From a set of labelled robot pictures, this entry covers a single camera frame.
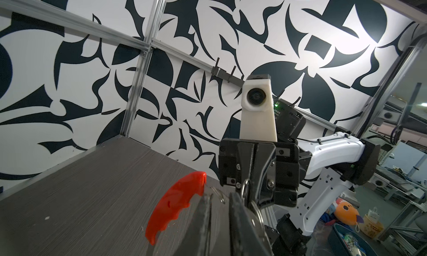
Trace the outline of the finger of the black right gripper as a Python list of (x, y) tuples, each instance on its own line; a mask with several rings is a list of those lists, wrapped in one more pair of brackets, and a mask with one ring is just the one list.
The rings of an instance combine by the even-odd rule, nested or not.
[(240, 141), (238, 149), (238, 177), (240, 178), (240, 196), (244, 203), (249, 201), (251, 172), (254, 162), (255, 145), (247, 140)]
[(260, 208), (272, 204), (275, 189), (276, 147), (273, 143), (257, 143), (250, 176), (248, 202)]

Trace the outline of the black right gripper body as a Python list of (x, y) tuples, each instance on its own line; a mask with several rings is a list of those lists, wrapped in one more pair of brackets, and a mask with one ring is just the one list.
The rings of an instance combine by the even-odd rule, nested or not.
[[(218, 178), (222, 186), (234, 186), (240, 195), (240, 178), (238, 177), (238, 143), (244, 139), (225, 138), (220, 142)], [(257, 143), (270, 143), (247, 140), (255, 146)], [(273, 204), (295, 207), (297, 204), (300, 182), (299, 148), (293, 143), (271, 142), (276, 147), (275, 189)]]

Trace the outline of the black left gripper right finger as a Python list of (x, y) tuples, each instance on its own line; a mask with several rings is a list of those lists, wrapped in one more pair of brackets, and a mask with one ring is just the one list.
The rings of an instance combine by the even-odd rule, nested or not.
[(232, 256), (272, 256), (264, 229), (251, 218), (238, 193), (229, 194), (230, 253)]

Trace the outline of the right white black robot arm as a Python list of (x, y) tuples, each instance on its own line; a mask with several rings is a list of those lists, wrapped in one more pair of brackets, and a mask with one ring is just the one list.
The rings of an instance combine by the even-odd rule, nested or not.
[(219, 180), (234, 186), (244, 206), (255, 214), (273, 204), (289, 211), (269, 242), (275, 256), (303, 256), (317, 221), (347, 189), (374, 174), (380, 147), (357, 139), (343, 128), (328, 137), (298, 139), (304, 116), (294, 105), (274, 106), (277, 142), (260, 138), (225, 138), (220, 142)]

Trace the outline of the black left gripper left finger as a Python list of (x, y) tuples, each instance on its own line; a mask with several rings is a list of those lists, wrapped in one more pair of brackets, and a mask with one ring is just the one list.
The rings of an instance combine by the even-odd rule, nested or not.
[(204, 195), (193, 214), (175, 256), (208, 256), (211, 238), (212, 195)]

